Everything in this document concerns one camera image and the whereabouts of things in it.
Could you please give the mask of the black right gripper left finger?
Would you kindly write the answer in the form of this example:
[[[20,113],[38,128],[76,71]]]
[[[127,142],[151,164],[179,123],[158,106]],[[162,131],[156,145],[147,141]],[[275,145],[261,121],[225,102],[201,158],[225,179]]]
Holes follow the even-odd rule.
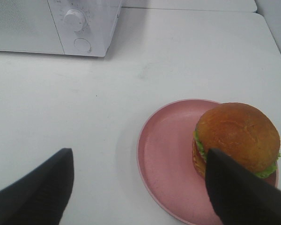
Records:
[[[0,225],[58,225],[73,184],[73,151],[63,148],[0,190]]]

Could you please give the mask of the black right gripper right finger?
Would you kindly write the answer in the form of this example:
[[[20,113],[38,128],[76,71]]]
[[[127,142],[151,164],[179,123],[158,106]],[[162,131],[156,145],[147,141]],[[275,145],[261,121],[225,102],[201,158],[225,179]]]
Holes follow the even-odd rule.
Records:
[[[281,225],[281,191],[219,149],[207,154],[207,193],[225,225]]]

